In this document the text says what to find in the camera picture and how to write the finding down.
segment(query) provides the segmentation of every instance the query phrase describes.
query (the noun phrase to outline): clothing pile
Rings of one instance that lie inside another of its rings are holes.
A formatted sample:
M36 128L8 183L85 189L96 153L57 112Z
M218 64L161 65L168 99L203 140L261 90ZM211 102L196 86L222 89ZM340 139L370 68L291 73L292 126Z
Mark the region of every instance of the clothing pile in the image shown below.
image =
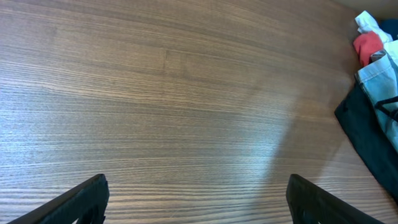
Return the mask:
M366 11L354 47L363 66L335 115L375 179L398 204L398 19L380 26Z

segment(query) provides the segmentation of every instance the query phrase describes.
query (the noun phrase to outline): wooden floor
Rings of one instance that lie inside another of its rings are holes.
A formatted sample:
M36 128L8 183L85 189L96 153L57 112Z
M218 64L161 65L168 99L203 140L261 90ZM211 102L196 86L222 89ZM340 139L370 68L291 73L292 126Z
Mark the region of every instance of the wooden floor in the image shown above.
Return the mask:
M386 223L333 111L359 68L331 1L0 0L0 223L92 175L106 223L291 223L297 173Z

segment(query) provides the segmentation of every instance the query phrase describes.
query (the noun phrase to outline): dark green fabric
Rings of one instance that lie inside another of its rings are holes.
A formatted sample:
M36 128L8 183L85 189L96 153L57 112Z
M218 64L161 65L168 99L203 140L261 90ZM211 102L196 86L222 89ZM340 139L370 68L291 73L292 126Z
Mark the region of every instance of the dark green fabric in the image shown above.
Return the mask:
M398 35L398 19L387 19L381 21L380 28L391 35L393 40L397 40Z
M335 115L374 178L398 203L398 154L383 133L373 106L356 83Z

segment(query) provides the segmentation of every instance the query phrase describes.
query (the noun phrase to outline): red cloth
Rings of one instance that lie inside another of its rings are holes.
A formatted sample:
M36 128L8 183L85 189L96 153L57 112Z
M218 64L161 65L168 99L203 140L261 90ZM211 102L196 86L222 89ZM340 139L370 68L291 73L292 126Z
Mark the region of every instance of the red cloth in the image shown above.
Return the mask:
M373 31L361 34L354 40L354 47L362 66L369 65L371 55L383 49L380 37Z

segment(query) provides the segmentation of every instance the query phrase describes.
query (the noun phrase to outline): folded clothes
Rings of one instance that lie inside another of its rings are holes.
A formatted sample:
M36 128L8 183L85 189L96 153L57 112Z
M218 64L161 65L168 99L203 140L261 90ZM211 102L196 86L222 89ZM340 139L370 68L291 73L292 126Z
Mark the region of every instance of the folded clothes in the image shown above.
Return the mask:
M365 67L369 64L371 55L383 49L383 43L379 36L371 31L357 37L354 40L354 48L359 55L361 65Z
M355 18L355 21L359 26L358 32L361 34L366 34L373 31L380 37L381 42L387 43L392 41L391 35L380 29L376 20L367 11L363 11Z
M374 178L398 204L398 153L380 128L359 84L335 111L337 120Z
M360 69L356 79L368 96L372 105L378 101L398 96L397 86L398 67L389 54ZM388 111L398 109L398 103L385 105ZM394 148L398 151L398 123L380 110L376 116L382 131L386 134Z
M398 19L387 19L381 21L380 28L391 35L393 40L398 39Z

